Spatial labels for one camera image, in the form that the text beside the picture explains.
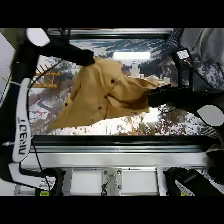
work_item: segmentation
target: folded fabric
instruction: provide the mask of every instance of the folded fabric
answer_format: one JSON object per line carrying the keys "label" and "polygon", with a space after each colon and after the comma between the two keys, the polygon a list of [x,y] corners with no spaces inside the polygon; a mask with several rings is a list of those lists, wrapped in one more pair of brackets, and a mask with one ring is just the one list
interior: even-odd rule
{"label": "folded fabric", "polygon": [[71,95],[49,128],[87,126],[149,110],[148,94],[162,85],[159,80],[127,77],[119,61],[96,57],[95,62],[81,67]]}
{"label": "folded fabric", "polygon": [[182,46],[195,50],[202,61],[213,59],[224,65],[224,28],[185,28],[181,36]]}

